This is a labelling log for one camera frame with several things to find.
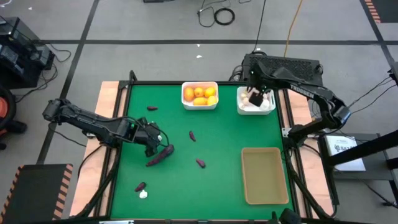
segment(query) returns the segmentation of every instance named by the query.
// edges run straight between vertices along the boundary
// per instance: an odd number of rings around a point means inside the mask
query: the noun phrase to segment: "sweet potato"
[[[197,159],[197,163],[199,164],[200,167],[205,168],[206,164],[203,160]]]
[[[147,184],[145,184],[145,182],[141,182],[135,189],[136,192],[143,190],[145,187],[147,186]]]
[[[174,152],[174,146],[171,144],[164,148],[158,155],[155,156],[155,158],[151,161],[149,161],[146,166],[153,166],[158,163],[160,163],[162,160],[164,160],[166,157],[171,155]]]
[[[152,110],[157,110],[156,106],[147,106],[147,110],[152,111]]]
[[[192,141],[197,141],[197,139],[195,138],[195,136],[193,135],[192,131],[189,131],[189,137],[192,139]]]

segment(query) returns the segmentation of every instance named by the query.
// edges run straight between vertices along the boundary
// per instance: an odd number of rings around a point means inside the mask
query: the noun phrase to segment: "green tabletop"
[[[188,111],[181,103],[180,85],[135,85],[128,115],[155,121],[169,136],[174,153],[160,164],[151,160],[144,146],[123,144],[111,218],[113,219],[270,219],[289,203],[249,205],[244,198],[241,151],[244,147],[278,147],[282,136],[277,110],[267,116],[244,116],[236,110],[238,86],[218,87],[219,103],[214,110]],[[157,106],[157,111],[147,111]],[[193,131],[197,139],[189,138]],[[206,162],[202,169],[195,159]],[[146,182],[146,199],[134,189]]]

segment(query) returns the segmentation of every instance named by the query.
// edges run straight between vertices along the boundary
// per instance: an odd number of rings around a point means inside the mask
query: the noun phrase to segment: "white container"
[[[214,89],[216,89],[216,98],[217,101],[215,104],[210,105],[210,106],[195,106],[193,105],[193,101],[188,102],[186,100],[184,100],[184,89],[190,87],[195,89],[196,87],[200,87],[203,88],[203,90],[206,90],[209,87],[213,87]],[[186,110],[213,110],[214,108],[216,108],[217,104],[218,104],[218,85],[217,82],[185,82],[182,84],[181,86],[181,102],[184,105],[184,108]]]
[[[236,92],[236,107],[238,109],[239,114],[241,114],[241,115],[267,115],[275,109],[275,96],[274,96],[273,90],[271,90],[271,92],[269,92],[267,94],[269,106],[266,110],[262,110],[258,106],[253,105],[252,103],[249,103],[244,108],[240,108],[239,105],[242,103],[241,94],[244,93],[245,90],[246,90],[246,87],[242,86],[242,87],[239,87]]]

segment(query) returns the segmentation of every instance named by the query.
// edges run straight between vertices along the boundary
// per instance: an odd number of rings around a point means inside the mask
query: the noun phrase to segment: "tan tray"
[[[280,151],[276,147],[242,150],[244,196],[248,204],[289,202]]]

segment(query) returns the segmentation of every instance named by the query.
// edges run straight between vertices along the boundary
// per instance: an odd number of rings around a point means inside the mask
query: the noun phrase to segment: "gray floor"
[[[141,0],[100,0],[88,32],[88,40],[254,40],[257,35],[262,1],[238,4],[231,0],[236,20],[230,26],[214,25],[206,29],[198,24],[200,0],[176,0],[163,4],[144,4]],[[285,40],[299,0],[267,1],[261,40]],[[79,40],[89,16],[93,0],[19,0],[1,8],[2,16],[19,16],[41,38]],[[209,12],[203,13],[202,23],[211,22]],[[398,40],[398,24],[378,24],[385,40]],[[377,40],[359,0],[304,1],[292,31],[292,40]],[[74,56],[77,45],[56,45],[68,49]],[[269,55],[283,56],[284,45],[258,45]],[[134,70],[140,80],[226,80],[252,44],[85,44],[76,64],[67,98],[74,104],[94,110],[102,81],[126,80]],[[388,47],[398,60],[398,46]],[[290,45],[288,57],[320,60],[324,66],[324,84],[337,96],[351,103],[375,84],[387,77],[389,64],[380,45]],[[0,194],[6,196],[16,167],[35,164],[45,134],[47,122],[41,112],[47,100],[59,97],[70,71],[72,59],[57,64],[58,78],[46,90],[37,91],[18,104],[17,118],[26,122],[28,131],[20,136],[8,136],[8,149],[0,151]],[[354,110],[372,102],[389,85],[376,89]],[[397,129],[394,105],[397,89],[388,91],[368,109],[353,115],[344,132],[386,134]],[[80,130],[62,125],[58,131],[85,143]],[[389,150],[392,157],[398,150]],[[83,159],[84,149],[55,135],[46,164],[72,163]],[[75,189],[74,175],[67,198],[68,214]],[[389,200],[393,200],[387,182],[371,185]],[[381,200],[365,185],[356,181],[337,182],[341,205],[337,217],[341,220],[371,223],[393,223],[398,213],[381,206]]]

